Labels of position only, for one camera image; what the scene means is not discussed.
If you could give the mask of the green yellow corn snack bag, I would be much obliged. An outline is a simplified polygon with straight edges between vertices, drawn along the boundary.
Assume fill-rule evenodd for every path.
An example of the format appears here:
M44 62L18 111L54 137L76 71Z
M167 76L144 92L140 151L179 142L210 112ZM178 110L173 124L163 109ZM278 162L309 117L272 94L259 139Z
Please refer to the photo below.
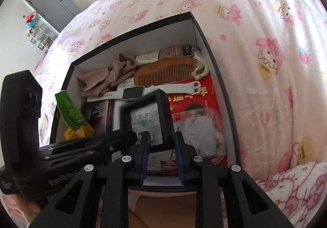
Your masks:
M89 125L82 112L75 106L65 90L55 94L57 107L68 128L64 132L66 140L90 138L94 129Z

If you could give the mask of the black picture frame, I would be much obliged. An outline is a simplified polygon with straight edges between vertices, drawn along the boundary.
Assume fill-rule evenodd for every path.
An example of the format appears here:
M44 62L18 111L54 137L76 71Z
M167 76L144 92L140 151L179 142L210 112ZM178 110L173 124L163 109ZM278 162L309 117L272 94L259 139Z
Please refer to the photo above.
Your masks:
M150 133L150 153L169 151L175 148L174 125L167 94L155 90L120 109L120 128L134 131L138 136Z

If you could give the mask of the black pink booklet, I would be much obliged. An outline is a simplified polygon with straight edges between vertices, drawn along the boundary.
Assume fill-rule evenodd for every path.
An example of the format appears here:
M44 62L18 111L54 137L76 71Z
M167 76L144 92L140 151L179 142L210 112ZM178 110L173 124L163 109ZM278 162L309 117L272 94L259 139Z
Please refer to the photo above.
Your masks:
M86 102L82 107L88 124L94 130L94 136L101 136L113 130L114 103L109 100Z

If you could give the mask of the white pink fleece blanket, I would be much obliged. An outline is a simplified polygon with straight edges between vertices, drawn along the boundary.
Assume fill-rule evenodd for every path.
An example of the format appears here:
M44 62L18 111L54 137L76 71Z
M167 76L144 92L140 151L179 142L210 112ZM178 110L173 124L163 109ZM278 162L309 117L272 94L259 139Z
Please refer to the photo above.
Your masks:
M256 183L294 227L306 227L326 198L326 162L308 162Z

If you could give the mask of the beige pink cloth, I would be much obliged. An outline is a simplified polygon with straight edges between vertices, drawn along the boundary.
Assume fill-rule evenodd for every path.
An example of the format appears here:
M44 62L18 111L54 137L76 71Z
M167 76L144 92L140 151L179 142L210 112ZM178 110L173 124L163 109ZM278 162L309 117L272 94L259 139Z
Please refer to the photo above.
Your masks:
M111 68L101 68L77 77L81 97L99 97L136 72L135 59L120 53L113 61Z

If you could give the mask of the white smartwatch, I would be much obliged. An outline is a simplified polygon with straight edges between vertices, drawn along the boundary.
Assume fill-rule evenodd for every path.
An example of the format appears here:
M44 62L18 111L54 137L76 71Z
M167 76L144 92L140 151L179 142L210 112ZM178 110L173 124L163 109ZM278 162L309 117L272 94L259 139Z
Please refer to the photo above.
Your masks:
M164 85L152 85L148 88L143 86L126 88L121 91L106 92L102 96L88 97L87 102L103 101L103 100L123 100L131 101L139 99L147 94L150 94L156 90L162 90L166 94L187 94L197 95L201 92L201 83L199 81L192 81L185 84L164 84Z

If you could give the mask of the white blue patterned booklet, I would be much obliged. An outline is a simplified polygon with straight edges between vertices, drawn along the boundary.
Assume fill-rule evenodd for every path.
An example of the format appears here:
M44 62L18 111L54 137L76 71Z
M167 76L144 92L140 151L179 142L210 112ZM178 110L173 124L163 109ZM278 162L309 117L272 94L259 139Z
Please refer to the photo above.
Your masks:
M134 78L133 77L130 77L126 80L124 80L123 82L121 82L120 84L117 85L116 87L116 90L117 91L121 91L121 90L124 90L126 88L131 88L131 87L134 87Z

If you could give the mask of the black white cardboard box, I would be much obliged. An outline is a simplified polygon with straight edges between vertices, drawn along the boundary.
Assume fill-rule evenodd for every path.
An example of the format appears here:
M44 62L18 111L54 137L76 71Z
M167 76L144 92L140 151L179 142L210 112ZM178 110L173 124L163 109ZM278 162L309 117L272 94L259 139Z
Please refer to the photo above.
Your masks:
M209 70L222 117L226 139L227 165L242 165L240 144L236 123L220 70L209 47L205 35L191 12L186 12L155 21L120 35L88 54L72 62L64 79L62 89L68 92L73 103L82 107L85 102L80 96L78 75L103 68L118 56L126 52L132 57L147 55L168 47L193 46L200 50L200 58ZM193 76L187 76L186 66L180 62L164 69L163 66L146 65L143 71L135 74L134 85L123 91L115 91L102 97L104 100L131 102L157 89L161 89L173 101L180 101L182 95L201 91L202 85L195 82Z

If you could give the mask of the cream folded sock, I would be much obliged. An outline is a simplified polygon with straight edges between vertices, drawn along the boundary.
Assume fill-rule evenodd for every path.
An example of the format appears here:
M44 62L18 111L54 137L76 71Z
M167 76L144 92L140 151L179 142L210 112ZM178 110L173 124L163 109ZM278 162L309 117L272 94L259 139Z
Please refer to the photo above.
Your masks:
M150 64L159 60L159 52L153 52L150 54L144 54L137 56L135 58L135 63L137 66Z

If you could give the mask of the red magazine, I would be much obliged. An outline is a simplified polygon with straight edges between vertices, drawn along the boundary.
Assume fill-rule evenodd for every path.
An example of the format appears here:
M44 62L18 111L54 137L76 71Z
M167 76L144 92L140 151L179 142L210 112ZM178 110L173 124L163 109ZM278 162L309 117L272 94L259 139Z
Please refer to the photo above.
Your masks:
M214 165L227 165L226 141L215 88L210 75L199 80L196 95L169 94L175 131L182 132L185 143Z

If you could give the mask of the brown wooden comb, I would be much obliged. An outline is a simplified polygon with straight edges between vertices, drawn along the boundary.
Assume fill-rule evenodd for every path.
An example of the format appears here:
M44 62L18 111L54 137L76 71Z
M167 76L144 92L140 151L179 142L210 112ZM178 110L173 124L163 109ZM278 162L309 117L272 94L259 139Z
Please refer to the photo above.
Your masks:
M192 57L165 58L141 66L134 74L134 85L149 87L192 78L196 60Z

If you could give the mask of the pink cartoon print bedspread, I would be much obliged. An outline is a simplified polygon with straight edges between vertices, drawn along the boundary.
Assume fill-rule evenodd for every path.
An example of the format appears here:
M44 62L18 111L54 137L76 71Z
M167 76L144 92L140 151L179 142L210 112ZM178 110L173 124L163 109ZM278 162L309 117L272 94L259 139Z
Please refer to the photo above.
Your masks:
M326 161L326 10L320 0L98 0L58 35L37 70L40 140L72 61L145 24L192 12L231 101L242 164L265 178Z

